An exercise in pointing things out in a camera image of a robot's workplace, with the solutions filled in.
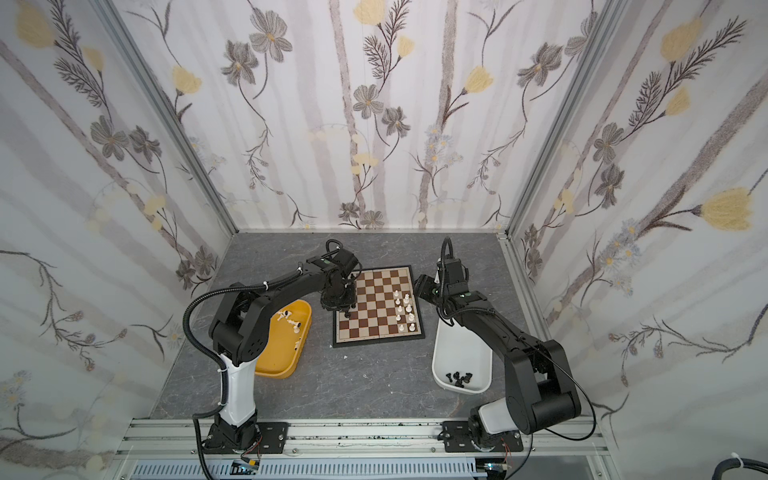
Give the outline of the brown folding chess board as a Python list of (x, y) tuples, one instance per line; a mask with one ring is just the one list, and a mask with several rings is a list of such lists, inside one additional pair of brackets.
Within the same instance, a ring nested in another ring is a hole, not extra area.
[(410, 265), (363, 270), (355, 283), (356, 304), (334, 314), (335, 348), (425, 337)]

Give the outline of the yellow plastic tray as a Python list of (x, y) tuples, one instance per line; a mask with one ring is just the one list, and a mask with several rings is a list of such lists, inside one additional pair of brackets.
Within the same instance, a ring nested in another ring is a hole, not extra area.
[[(279, 319), (283, 310), (292, 312), (288, 319)], [(300, 333), (293, 332), (293, 322), (301, 323)], [(296, 370), (312, 325), (312, 307), (304, 300), (296, 300), (271, 319), (269, 340), (258, 357), (255, 375), (271, 379), (286, 379)]]

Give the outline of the white plastic tray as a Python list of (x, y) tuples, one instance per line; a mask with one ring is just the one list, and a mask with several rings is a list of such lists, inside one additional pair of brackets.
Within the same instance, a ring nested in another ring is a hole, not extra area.
[[(438, 322), (432, 358), (432, 374), (442, 389), (466, 395), (488, 390), (492, 383), (493, 352), (475, 333), (455, 323)], [(449, 372), (471, 372), (471, 382), (463, 389), (448, 384)]]

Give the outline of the black chess piece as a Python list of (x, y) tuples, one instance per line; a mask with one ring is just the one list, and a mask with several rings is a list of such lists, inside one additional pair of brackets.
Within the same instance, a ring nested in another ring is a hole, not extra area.
[(447, 373), (445, 377), (449, 385), (463, 389), (471, 382), (473, 374), (471, 372), (462, 373), (455, 371)]

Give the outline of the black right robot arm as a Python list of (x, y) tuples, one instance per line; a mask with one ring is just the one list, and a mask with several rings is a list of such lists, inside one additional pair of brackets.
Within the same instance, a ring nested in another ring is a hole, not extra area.
[(485, 294), (471, 291), (468, 269), (459, 259), (439, 261), (435, 276), (419, 276), (415, 296), (434, 305), (440, 317), (474, 333), (502, 360), (505, 396), (477, 410), (486, 432), (495, 428), (530, 435), (581, 415), (562, 345), (523, 332)]

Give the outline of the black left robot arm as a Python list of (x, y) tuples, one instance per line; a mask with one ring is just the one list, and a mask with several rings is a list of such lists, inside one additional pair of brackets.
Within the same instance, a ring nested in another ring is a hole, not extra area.
[(207, 446), (245, 451), (261, 439), (254, 400), (255, 366), (265, 351), (272, 317), (290, 303), (318, 293), (332, 312), (348, 312), (356, 304), (354, 282), (362, 265), (339, 245), (300, 264), (286, 276), (256, 285), (235, 283), (198, 298), (220, 297), (208, 334), (212, 358), (221, 374), (221, 399), (213, 414)]

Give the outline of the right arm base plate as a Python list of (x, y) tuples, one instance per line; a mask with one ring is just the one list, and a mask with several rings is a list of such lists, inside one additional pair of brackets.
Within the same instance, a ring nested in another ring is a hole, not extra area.
[(441, 424), (437, 440), (446, 453), (517, 453), (524, 450), (517, 430), (491, 434), (476, 420), (447, 420)]

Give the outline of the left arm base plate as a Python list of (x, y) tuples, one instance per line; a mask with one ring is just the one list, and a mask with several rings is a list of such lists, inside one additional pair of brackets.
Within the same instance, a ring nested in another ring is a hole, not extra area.
[(225, 421), (215, 421), (202, 440), (205, 454), (251, 453), (282, 454), (288, 437), (287, 422), (246, 421), (234, 427)]

